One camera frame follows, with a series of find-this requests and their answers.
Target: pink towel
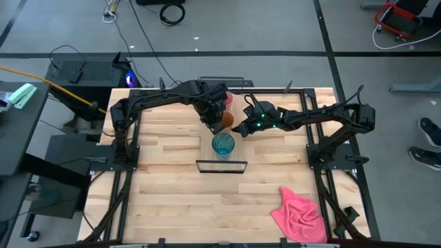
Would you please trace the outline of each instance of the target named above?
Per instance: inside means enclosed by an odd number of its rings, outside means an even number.
[[[273,210],[271,216],[283,234],[296,242],[326,243],[325,223],[317,214],[317,204],[286,187],[281,187],[280,192],[282,207]]]

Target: gray floor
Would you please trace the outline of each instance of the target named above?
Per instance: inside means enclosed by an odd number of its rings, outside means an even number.
[[[6,27],[19,0],[0,2],[0,31]],[[375,12],[362,11],[360,1],[320,0],[329,39],[337,52],[377,52],[371,42]],[[28,0],[0,53],[48,53],[63,44],[81,52],[125,51],[114,24],[101,22],[102,0]],[[310,0],[187,0],[187,15],[179,26],[165,27],[158,17],[136,6],[140,20],[156,51],[248,51],[282,50],[324,52],[325,47]],[[151,9],[159,10],[160,6]],[[118,24],[133,52],[151,52],[137,26],[130,5],[121,1]],[[422,30],[425,36],[433,30]],[[395,45],[393,36],[377,35],[383,46]],[[441,51],[441,38],[406,46],[398,51]],[[59,52],[73,52],[69,49]],[[218,56],[161,58],[176,80],[199,76],[243,76],[255,86],[334,87],[326,57],[309,56]],[[135,58],[140,73],[158,85],[161,76],[170,79],[155,58]],[[416,122],[423,116],[441,124],[438,114],[441,96],[437,94],[390,94],[392,83],[427,83],[441,73],[441,57],[434,58],[344,58],[336,59],[346,96],[364,84],[362,100],[377,110],[376,129],[359,135],[369,190],[383,240],[441,244],[441,173],[414,163],[408,148],[417,145],[432,149]],[[0,59],[0,65],[43,76],[48,59]],[[34,79],[0,72],[2,81]],[[42,120],[61,127],[72,113],[60,103],[48,101]],[[43,157],[50,135],[60,131],[40,122],[29,152]],[[36,243],[18,238],[20,219],[10,247],[44,247],[72,243],[81,221],[39,216],[34,229],[42,232]]]

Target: blue plastic cup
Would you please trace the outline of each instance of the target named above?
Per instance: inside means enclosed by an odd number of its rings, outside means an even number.
[[[212,140],[213,150],[216,158],[220,161],[227,161],[234,149],[234,138],[229,134],[217,134]]]

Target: butcher block table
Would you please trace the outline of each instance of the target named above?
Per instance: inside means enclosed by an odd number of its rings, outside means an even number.
[[[109,108],[128,97],[129,91],[113,89]],[[332,88],[315,91],[318,106],[336,102]],[[276,107],[302,111],[299,94],[255,96]],[[322,126],[325,135],[331,135],[341,124],[332,121]],[[165,238],[166,243],[280,242],[284,235],[269,214],[282,203],[279,188],[287,187],[318,203],[314,173],[308,166],[305,149],[305,127],[292,132],[270,129],[244,138],[248,161],[244,174],[198,171],[195,161],[200,157],[201,128],[204,127],[191,105],[173,104],[143,111],[138,137],[141,151],[130,188],[123,243],[157,243],[159,238]],[[317,142],[315,127],[313,131]],[[113,134],[109,112],[104,132]],[[101,144],[111,142],[112,137],[101,136]],[[332,173],[341,208],[352,206],[360,214],[354,225],[369,236],[357,184],[343,171]],[[114,172],[106,172],[90,187],[84,212],[92,226],[108,209],[113,179]],[[334,228],[330,207],[328,213]],[[111,238],[116,237],[118,219],[116,212]],[[83,219],[78,239],[91,231]]]

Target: shoe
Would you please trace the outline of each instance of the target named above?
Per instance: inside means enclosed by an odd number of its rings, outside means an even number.
[[[425,151],[417,147],[411,147],[409,149],[409,154],[415,162],[426,165],[436,171],[441,171],[441,161],[438,158],[438,153]]]
[[[441,147],[441,144],[435,143],[435,141],[438,140],[438,138],[435,138],[435,133],[441,133],[440,128],[435,123],[429,118],[421,118],[420,121],[418,121],[418,127],[426,134],[427,140],[433,147]]]

